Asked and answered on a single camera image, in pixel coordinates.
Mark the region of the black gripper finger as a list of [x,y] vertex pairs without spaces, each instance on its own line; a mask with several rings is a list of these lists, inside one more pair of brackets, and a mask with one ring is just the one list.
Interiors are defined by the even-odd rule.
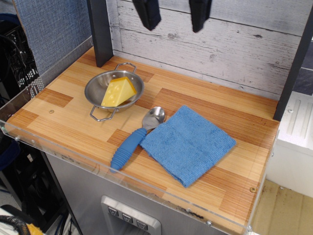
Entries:
[[152,31],[161,21],[158,0],[133,0],[143,26]]
[[190,0],[191,21],[193,32],[203,29],[204,23],[210,17],[212,0]]

